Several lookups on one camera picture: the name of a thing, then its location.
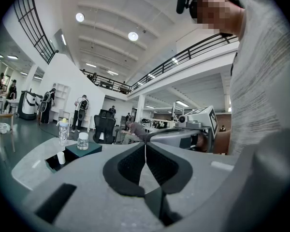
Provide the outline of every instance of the black tray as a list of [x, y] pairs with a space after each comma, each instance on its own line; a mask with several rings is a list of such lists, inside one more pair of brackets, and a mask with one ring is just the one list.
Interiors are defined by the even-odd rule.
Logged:
[[69, 150], [64, 150], [63, 153], [64, 153], [64, 158], [66, 159], [66, 163], [63, 165], [59, 163], [57, 154], [45, 160], [47, 167], [53, 173], [67, 166], [70, 162], [74, 161], [75, 159], [78, 159], [78, 157]]

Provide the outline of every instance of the water bottle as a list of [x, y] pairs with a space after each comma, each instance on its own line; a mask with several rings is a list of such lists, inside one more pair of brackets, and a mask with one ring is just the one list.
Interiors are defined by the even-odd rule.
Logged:
[[62, 121], [59, 122], [59, 144], [61, 146], [65, 146], [65, 144], [67, 143], [68, 132], [69, 123], [67, 122], [67, 119], [64, 118]]

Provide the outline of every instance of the white shelving unit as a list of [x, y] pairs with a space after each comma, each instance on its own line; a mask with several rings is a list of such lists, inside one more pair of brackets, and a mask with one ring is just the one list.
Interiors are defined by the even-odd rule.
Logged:
[[52, 106], [49, 113], [50, 121], [58, 121], [58, 117], [61, 115], [62, 111], [65, 110], [68, 96], [71, 88], [61, 83], [54, 83], [53, 87], [56, 89], [55, 92], [55, 106]]

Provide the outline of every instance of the metal railing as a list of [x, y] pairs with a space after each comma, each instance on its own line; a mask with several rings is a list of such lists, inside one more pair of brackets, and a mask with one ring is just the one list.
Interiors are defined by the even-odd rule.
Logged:
[[191, 47], [185, 49], [184, 51], [176, 54], [174, 57], [168, 59], [155, 69], [153, 69], [150, 73], [142, 77], [139, 81], [131, 86], [131, 92], [144, 85], [145, 83], [150, 82], [154, 78], [164, 74], [165, 72], [173, 69], [177, 65], [180, 65], [192, 58], [195, 58], [199, 55], [202, 55], [206, 52], [209, 52], [218, 47], [233, 43], [238, 41], [237, 36], [229, 36], [223, 37], [219, 33], [213, 36], [210, 36]]
[[14, 9], [20, 25], [34, 48], [37, 49], [41, 57], [49, 64], [58, 51], [53, 49], [45, 35], [34, 0], [15, 0]]
[[131, 92], [131, 86], [127, 84], [112, 80], [111, 78], [97, 75], [96, 73], [87, 72], [84, 70], [82, 70], [82, 73], [86, 75], [87, 78], [96, 86], [113, 90], [115, 92], [119, 92], [122, 94], [129, 94]]

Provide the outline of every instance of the ceiling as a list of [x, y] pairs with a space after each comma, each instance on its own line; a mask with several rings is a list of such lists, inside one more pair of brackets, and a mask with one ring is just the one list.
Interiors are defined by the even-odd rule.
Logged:
[[[223, 87], [222, 79], [225, 79], [225, 89]], [[172, 88], [179, 91], [183, 96], [187, 97], [189, 100], [195, 102], [200, 107], [212, 105], [215, 111], [225, 111], [225, 101], [224, 93], [229, 93], [230, 89], [230, 71], [225, 71], [223, 73], [218, 73], [203, 77], [200, 79], [195, 79], [188, 83], [177, 84]], [[164, 89], [156, 93], [151, 93], [145, 98], [145, 105], [151, 106], [154, 108], [164, 108], [172, 107], [173, 103], [176, 101], [182, 101], [189, 105], [185, 110], [195, 109], [196, 107], [187, 103], [183, 100], [182, 97], [175, 95], [173, 92], [170, 92], [169, 89]], [[131, 100], [133, 107], [137, 107], [138, 98]], [[158, 113], [165, 114], [170, 110], [161, 109], [155, 110]]]
[[[140, 66], [155, 44], [170, 39], [172, 33], [168, 35], [168, 30], [189, 16], [178, 15], [176, 5], [177, 0], [78, 0], [78, 12], [85, 19], [78, 22], [77, 31], [73, 32], [78, 37], [78, 48], [70, 49], [79, 50], [76, 54], [71, 52], [79, 58], [74, 62], [89, 72], [102, 75], [108, 75], [107, 70], [116, 72], [118, 76], [112, 78], [118, 81], [127, 80], [137, 69], [135, 76], [139, 79], [176, 54], [174, 38]], [[130, 32], [136, 32], [139, 39], [130, 41]]]
[[[29, 73], [33, 65], [33, 61], [23, 52], [23, 50], [15, 43], [4, 25], [0, 25], [0, 61], [18, 72]], [[18, 59], [7, 58], [8, 55], [17, 56]], [[44, 72], [37, 68], [35, 75], [43, 77]]]

